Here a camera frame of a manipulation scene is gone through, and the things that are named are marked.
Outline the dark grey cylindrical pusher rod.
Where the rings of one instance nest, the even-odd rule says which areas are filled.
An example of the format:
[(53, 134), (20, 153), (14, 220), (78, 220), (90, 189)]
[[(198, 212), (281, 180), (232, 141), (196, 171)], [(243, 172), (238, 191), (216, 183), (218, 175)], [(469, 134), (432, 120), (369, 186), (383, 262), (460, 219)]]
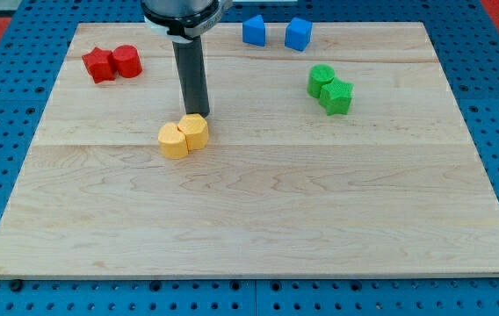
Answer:
[(173, 43), (177, 72), (186, 114), (210, 113), (202, 41), (196, 37), (189, 43)]

